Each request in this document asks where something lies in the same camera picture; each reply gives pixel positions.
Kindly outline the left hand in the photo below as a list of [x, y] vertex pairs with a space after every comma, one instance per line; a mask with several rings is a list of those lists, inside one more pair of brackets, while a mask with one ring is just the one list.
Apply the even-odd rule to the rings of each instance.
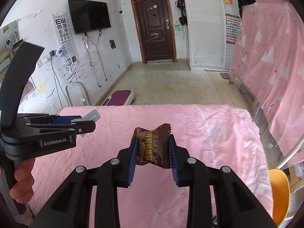
[[10, 190], [11, 197], [20, 204], [27, 204], [33, 197], [34, 177], [31, 174], [35, 158], [22, 161], [14, 172], [15, 185]]

